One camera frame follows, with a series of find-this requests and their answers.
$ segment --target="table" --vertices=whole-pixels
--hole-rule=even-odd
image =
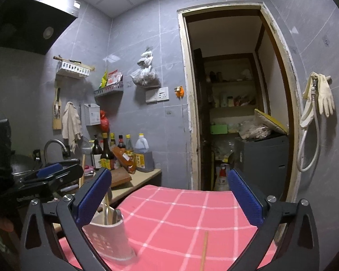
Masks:
[[[131,175],[131,181],[116,186],[114,189],[112,189],[111,204],[134,192],[136,189],[139,189],[143,184],[145,184],[147,181],[151,180],[161,172],[161,169],[154,169],[153,171],[147,173],[136,170],[136,172]],[[61,230],[60,224],[53,223],[53,225],[56,232]]]

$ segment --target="gray tiled wall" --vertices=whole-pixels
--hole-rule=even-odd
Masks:
[[[299,75],[302,91],[312,72],[331,75],[336,112],[320,117],[321,151],[315,169],[302,173],[298,198],[310,201],[320,243],[320,270],[339,250],[339,9],[332,0],[271,0],[291,30],[304,63]],[[314,127],[306,144],[306,157],[315,147]]]
[[[135,143],[138,133],[145,134],[155,165],[163,171],[163,186],[187,189],[191,171],[187,98],[181,102],[174,94],[176,86],[185,87],[177,10],[225,1],[231,0],[151,0],[113,20],[108,54],[120,60],[110,63],[108,70],[123,72],[125,91],[103,97],[100,104],[110,113],[116,135],[130,133]],[[153,47],[153,66],[162,86],[168,86],[169,101],[146,104],[145,91],[129,76],[146,47]]]
[[[0,48],[0,118],[7,117],[12,128],[12,148],[19,154],[43,149],[51,138],[62,140],[61,131],[52,129],[54,80],[57,61],[54,55],[94,65],[87,80],[62,77],[62,109],[68,101],[94,103],[93,91],[106,70],[108,39],[112,20],[82,2],[76,19],[43,56],[21,50]],[[87,138],[96,128],[83,125]],[[48,149],[50,161],[62,160],[58,145]]]

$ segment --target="yellow cushion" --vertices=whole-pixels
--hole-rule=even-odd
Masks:
[[[282,134],[288,134],[288,129],[283,126],[277,119],[265,114],[258,109],[255,109],[255,117],[261,121],[262,124],[266,125],[268,128]]]

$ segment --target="silver screw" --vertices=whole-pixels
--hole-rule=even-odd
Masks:
[[[303,206],[308,206],[308,205],[309,205],[309,202],[308,202],[308,200],[302,199],[302,200],[301,200],[301,204],[302,204]]]
[[[273,195],[269,195],[269,196],[268,196],[268,201],[269,201],[270,203],[275,203],[275,202],[276,202],[276,197],[274,197]]]
[[[63,197],[63,201],[64,202],[69,202],[71,199],[73,199],[73,195],[65,195],[64,197]]]
[[[39,202],[38,199],[33,199],[33,200],[30,201],[30,203],[31,203],[33,206],[35,206],[38,202]]]

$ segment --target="green box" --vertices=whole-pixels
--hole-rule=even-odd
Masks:
[[[211,134],[227,134],[227,124],[211,125]]]

